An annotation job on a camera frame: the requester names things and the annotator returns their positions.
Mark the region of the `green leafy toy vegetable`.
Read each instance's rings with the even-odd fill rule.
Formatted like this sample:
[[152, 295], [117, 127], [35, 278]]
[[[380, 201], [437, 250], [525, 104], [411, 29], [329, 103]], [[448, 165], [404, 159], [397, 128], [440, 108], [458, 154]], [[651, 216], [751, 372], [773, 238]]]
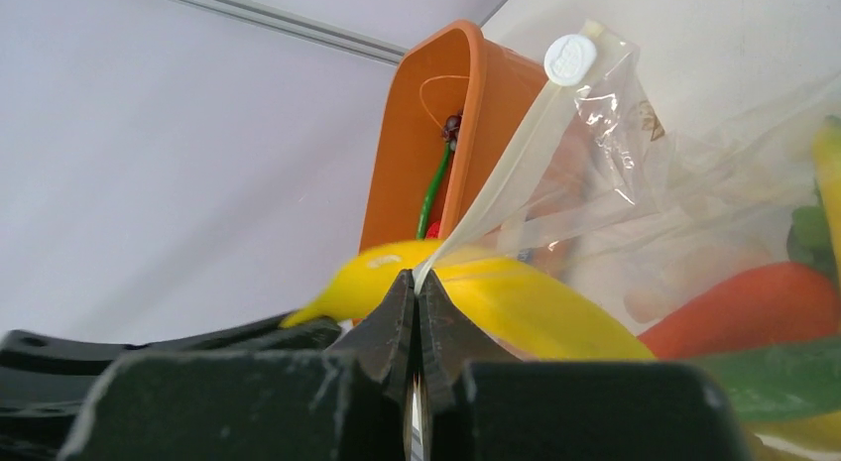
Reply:
[[[829, 281], [839, 294], [831, 225], [816, 205], [792, 212], [786, 240], [789, 257]], [[810, 418], [840, 409], [840, 337], [811, 336], [802, 342], [766, 345], [695, 357], [724, 388], [735, 412], [751, 421]]]

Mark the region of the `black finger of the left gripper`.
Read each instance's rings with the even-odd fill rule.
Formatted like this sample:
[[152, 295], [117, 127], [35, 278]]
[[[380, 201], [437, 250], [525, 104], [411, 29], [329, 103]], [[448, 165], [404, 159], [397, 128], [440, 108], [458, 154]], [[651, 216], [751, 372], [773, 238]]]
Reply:
[[90, 388], [133, 352], [323, 350], [342, 328], [319, 318], [282, 328], [284, 314], [184, 338], [143, 344], [92, 343], [24, 330], [1, 337], [1, 458], [54, 460]]

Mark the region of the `clear zip top bag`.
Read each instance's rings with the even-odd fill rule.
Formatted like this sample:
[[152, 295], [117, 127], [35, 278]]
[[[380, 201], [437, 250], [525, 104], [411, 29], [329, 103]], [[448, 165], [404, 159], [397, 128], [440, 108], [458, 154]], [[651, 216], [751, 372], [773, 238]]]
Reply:
[[415, 278], [485, 248], [573, 288], [639, 339], [715, 285], [792, 262], [792, 212], [819, 204], [811, 145], [827, 117], [840, 119], [839, 75], [698, 141], [662, 128], [636, 64], [636, 47], [595, 21], [558, 38], [546, 85]]

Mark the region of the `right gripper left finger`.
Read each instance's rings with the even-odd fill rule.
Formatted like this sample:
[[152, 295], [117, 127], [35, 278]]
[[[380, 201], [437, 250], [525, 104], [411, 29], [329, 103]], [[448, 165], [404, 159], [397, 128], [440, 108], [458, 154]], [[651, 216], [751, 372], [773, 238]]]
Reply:
[[329, 347], [344, 365], [337, 399], [337, 460], [409, 460], [417, 354], [412, 273], [402, 270], [380, 304]]

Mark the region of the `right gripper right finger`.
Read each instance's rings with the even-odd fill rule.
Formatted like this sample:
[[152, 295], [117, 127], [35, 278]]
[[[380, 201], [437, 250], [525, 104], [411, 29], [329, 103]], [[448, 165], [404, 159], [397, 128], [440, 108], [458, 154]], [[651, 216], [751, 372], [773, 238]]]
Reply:
[[517, 357], [476, 326], [456, 305], [435, 273], [418, 296], [421, 426], [426, 460], [473, 460], [475, 435], [473, 362], [514, 362]]

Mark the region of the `yellow banana bunch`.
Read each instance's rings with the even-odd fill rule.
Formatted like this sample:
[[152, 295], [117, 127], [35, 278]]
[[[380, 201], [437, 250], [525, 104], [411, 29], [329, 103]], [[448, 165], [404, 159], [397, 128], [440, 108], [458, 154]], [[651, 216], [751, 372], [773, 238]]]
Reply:
[[[819, 206], [831, 225], [840, 289], [840, 119], [829, 116], [816, 133], [811, 154]], [[840, 325], [836, 333], [840, 337]], [[825, 415], [782, 421], [754, 421], [750, 429], [787, 459], [840, 458], [840, 409]]]

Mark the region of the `orange toy carrot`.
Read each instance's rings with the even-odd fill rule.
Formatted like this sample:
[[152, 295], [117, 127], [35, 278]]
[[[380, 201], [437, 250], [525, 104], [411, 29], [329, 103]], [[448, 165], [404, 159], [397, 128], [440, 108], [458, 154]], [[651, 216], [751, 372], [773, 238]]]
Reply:
[[800, 263], [750, 269], [688, 301], [639, 335], [655, 356], [681, 359], [800, 342], [836, 333], [840, 295]]

